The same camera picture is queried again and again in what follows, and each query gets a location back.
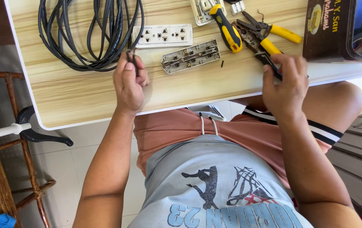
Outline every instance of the white pole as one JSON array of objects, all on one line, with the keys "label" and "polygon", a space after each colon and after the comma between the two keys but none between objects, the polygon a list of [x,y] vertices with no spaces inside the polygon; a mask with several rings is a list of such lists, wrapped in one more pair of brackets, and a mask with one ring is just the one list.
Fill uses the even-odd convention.
[{"label": "white pole", "polygon": [[9,135],[9,134],[19,135],[19,133],[21,131],[24,131],[24,130],[29,129],[31,127],[32,126],[30,125],[30,123],[24,123],[24,124],[13,123],[9,127],[0,128],[0,137],[1,136],[6,136],[6,135]]}]

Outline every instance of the hand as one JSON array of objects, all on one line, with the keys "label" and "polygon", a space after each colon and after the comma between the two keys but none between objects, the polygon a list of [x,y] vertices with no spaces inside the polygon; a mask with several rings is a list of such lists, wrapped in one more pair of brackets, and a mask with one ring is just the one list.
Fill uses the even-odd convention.
[{"label": "hand", "polygon": [[113,73],[113,84],[116,89],[116,110],[126,114],[136,115],[144,102],[142,88],[149,84],[147,71],[140,57],[136,57],[138,76],[133,63],[127,61],[126,53],[123,52]]},{"label": "hand", "polygon": [[274,85],[271,66],[264,66],[262,98],[265,106],[277,122],[303,115],[302,104],[309,87],[305,58],[275,54],[271,55],[271,60],[282,65],[280,69],[283,72],[283,79],[281,83]]}]

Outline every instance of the yellow screwdriver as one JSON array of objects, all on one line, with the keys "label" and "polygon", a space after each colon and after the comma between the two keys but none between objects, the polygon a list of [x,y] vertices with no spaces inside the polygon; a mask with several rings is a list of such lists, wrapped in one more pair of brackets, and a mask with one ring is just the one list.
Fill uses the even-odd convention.
[{"label": "yellow screwdriver", "polygon": [[222,6],[220,4],[213,5],[212,0],[208,0],[212,8],[209,14],[214,18],[219,26],[222,39],[226,46],[233,52],[237,53],[243,48],[241,37],[237,30],[229,23],[225,15],[222,12]]}]

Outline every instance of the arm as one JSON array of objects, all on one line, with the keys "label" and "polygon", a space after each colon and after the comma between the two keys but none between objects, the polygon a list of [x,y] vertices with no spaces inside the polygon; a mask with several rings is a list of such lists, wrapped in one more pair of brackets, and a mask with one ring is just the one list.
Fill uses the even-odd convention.
[{"label": "arm", "polygon": [[299,212],[315,227],[362,227],[346,186],[321,151],[302,111],[309,86],[305,59],[271,57],[282,65],[283,81],[274,85],[273,71],[266,65],[263,99],[281,130],[285,171]]},{"label": "arm", "polygon": [[121,227],[123,194],[130,169],[130,146],[134,117],[143,105],[142,87],[148,85],[148,75],[141,60],[133,63],[122,54],[113,80],[117,107],[103,137],[82,187],[73,227]]}]

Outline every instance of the drawstring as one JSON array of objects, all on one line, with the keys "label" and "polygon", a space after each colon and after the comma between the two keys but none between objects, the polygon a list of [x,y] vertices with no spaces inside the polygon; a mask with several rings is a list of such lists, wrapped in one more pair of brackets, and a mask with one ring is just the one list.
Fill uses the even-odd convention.
[{"label": "drawstring", "polygon": [[214,125],[214,133],[218,136],[217,134],[217,127],[216,127],[216,123],[214,122],[214,119],[212,117],[209,117],[209,119],[213,122]]},{"label": "drawstring", "polygon": [[[205,128],[204,128],[204,117],[202,116],[202,113],[199,113],[199,116],[201,117],[201,122],[202,122],[202,135],[205,134]],[[213,126],[214,126],[214,132],[215,134],[218,136],[217,134],[217,127],[216,127],[216,123],[214,121],[214,119],[212,117],[209,117],[209,119],[213,122]]]},{"label": "drawstring", "polygon": [[201,117],[201,121],[202,121],[202,135],[205,134],[205,129],[204,129],[204,117],[202,116],[202,113],[199,113],[199,116]]}]

